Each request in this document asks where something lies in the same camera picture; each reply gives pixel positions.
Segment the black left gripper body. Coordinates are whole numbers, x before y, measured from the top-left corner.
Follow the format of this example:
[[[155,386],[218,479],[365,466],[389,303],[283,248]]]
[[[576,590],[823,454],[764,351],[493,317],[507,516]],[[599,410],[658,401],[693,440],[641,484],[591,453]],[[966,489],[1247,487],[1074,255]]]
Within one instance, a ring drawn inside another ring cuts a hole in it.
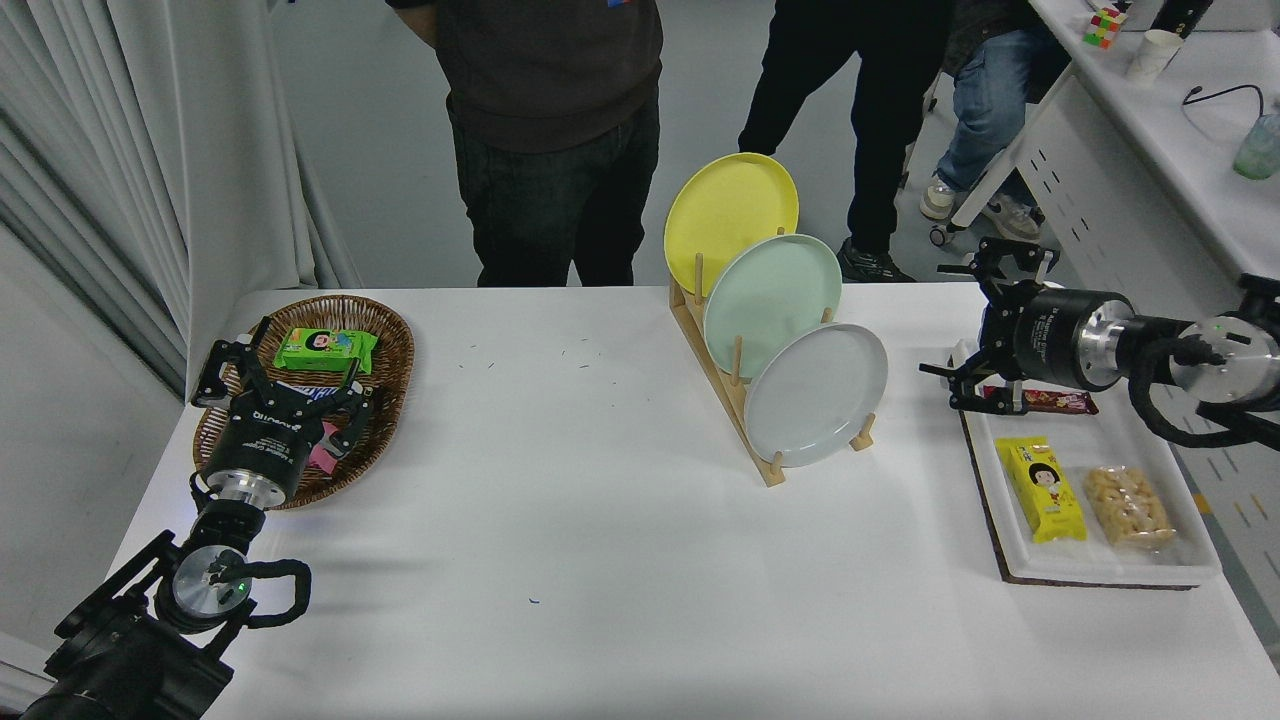
[[[230,401],[229,411],[230,419],[204,465],[206,484],[219,488],[223,477],[238,473],[270,482],[276,493],[294,493],[324,434],[321,414],[311,398],[294,389],[275,389],[265,398],[250,389]]]

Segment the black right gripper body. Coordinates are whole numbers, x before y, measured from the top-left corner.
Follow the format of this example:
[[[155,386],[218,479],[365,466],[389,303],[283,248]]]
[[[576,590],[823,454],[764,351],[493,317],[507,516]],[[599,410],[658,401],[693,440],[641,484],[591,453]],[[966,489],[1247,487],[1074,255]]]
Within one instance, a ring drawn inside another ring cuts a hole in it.
[[[1089,316],[1089,291],[1007,286],[986,309],[987,364],[1005,380],[1088,389],[1076,345]]]

